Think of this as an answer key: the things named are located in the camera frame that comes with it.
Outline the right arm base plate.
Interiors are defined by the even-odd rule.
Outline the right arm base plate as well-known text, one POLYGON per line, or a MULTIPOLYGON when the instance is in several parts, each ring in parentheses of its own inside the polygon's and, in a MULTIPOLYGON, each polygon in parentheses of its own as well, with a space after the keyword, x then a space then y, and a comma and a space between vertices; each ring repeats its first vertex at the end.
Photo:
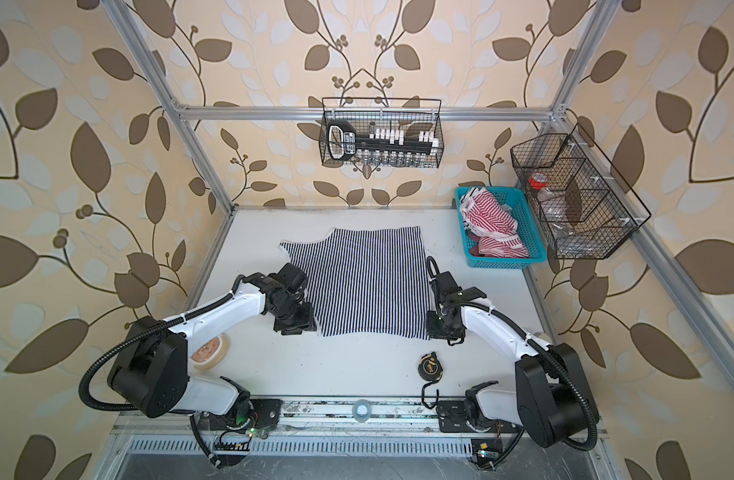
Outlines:
POLYGON ((443 433, 512 434, 520 430, 520 427, 513 423, 486 418, 480 409, 468 400, 440 400, 435 412, 439 429, 443 433))

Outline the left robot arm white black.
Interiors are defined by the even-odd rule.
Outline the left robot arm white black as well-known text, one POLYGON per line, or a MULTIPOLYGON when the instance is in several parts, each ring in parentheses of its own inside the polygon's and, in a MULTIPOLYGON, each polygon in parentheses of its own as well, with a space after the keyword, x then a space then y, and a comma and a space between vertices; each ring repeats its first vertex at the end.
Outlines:
POLYGON ((80 380, 78 395, 91 409, 139 411, 149 418, 204 412, 237 417, 249 400, 237 382, 193 376, 191 357, 239 323, 271 315, 273 329, 299 335, 316 328, 305 301, 306 274, 287 263, 277 273, 239 275, 223 296, 165 320, 143 317, 124 341, 95 360, 80 380))

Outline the blue white striped tank top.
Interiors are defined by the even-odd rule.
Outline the blue white striped tank top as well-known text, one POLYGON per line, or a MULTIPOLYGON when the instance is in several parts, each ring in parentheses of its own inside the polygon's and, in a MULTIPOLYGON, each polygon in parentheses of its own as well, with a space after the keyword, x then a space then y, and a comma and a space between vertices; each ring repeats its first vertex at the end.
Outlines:
POLYGON ((324 337, 376 333, 428 340, 431 291, 418 226, 335 228, 280 248, 308 278, 306 299, 324 337))

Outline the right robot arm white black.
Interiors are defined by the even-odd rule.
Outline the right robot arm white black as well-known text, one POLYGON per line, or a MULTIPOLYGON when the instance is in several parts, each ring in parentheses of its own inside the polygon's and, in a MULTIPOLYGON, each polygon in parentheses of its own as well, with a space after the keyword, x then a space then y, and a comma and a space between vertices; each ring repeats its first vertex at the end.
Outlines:
POLYGON ((452 421, 478 432, 508 422, 543 448, 563 443, 592 450, 599 413, 577 352, 525 331, 480 289, 464 289, 451 273, 439 271, 433 258, 426 269, 435 303, 426 318, 428 335, 458 346, 473 333, 514 367, 512 387, 487 381, 466 390, 462 411, 452 421))

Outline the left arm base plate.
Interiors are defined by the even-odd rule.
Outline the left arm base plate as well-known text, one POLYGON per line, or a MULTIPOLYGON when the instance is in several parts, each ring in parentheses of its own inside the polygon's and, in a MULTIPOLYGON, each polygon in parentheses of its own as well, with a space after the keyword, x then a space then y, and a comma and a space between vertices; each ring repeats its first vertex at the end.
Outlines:
POLYGON ((224 424, 228 430, 273 429, 279 423, 282 405, 283 401, 275 398, 240 399, 224 416, 224 424))

